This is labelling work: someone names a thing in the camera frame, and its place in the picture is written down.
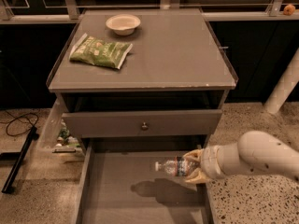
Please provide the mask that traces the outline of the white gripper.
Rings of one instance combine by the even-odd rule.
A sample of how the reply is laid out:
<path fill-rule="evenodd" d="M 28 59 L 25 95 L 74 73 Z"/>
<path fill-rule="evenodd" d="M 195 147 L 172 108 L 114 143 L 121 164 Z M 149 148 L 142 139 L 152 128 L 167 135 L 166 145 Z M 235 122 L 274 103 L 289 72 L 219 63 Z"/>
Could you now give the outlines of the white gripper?
<path fill-rule="evenodd" d="M 224 172 L 218 164 L 219 146 L 206 147 L 203 149 L 195 149 L 183 155 L 183 158 L 190 161 L 200 162 L 200 168 L 196 168 L 184 181 L 190 184 L 203 184 L 209 178 L 222 179 L 225 178 Z"/>

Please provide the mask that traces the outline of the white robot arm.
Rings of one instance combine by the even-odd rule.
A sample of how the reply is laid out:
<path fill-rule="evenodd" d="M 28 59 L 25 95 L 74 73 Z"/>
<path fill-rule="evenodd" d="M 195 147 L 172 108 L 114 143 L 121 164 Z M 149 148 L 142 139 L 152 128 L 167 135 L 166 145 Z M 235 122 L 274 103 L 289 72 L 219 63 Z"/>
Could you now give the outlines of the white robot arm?
<path fill-rule="evenodd" d="M 250 131 L 235 143 L 192 150 L 184 158 L 200 164 L 186 183 L 201 184 L 229 175 L 282 175 L 299 181 L 299 152 L 265 132 Z"/>

